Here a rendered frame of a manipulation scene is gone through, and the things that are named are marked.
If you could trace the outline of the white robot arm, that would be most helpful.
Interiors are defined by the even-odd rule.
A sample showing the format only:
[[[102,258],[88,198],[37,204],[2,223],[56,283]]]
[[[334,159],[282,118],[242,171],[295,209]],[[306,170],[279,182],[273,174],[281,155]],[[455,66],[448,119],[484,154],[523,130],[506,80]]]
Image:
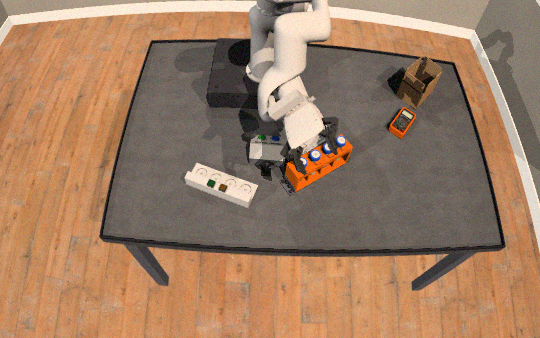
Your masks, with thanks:
[[[307,12],[309,3],[312,11]],[[314,96],[308,96],[299,74],[306,68],[307,44],[325,42],[330,37],[328,2],[257,0],[248,17],[251,56],[246,74],[260,82],[259,115],[265,122],[282,121],[300,103],[315,100]],[[270,96],[275,89],[278,95]]]

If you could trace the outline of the orange multimeter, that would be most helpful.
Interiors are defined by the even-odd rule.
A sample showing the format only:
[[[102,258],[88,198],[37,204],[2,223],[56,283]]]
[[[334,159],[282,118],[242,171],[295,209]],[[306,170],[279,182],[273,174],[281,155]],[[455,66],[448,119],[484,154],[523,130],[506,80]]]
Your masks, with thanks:
[[[388,130],[398,138],[402,139],[415,118],[416,114],[403,107],[390,124]]]

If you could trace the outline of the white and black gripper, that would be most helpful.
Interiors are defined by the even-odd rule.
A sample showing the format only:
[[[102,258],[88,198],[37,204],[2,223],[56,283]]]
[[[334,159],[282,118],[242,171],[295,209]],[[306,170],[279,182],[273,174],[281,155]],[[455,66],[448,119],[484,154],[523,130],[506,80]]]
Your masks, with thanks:
[[[330,128],[327,124],[331,124]],[[286,113],[284,126],[288,141],[280,155],[293,161],[297,172],[306,175],[304,163],[300,160],[302,154],[309,152],[324,141],[327,142],[329,150],[334,155],[338,155],[338,147],[335,142],[338,119],[336,117],[324,118],[314,104],[302,102]],[[290,149],[292,149],[291,154],[288,154]]]

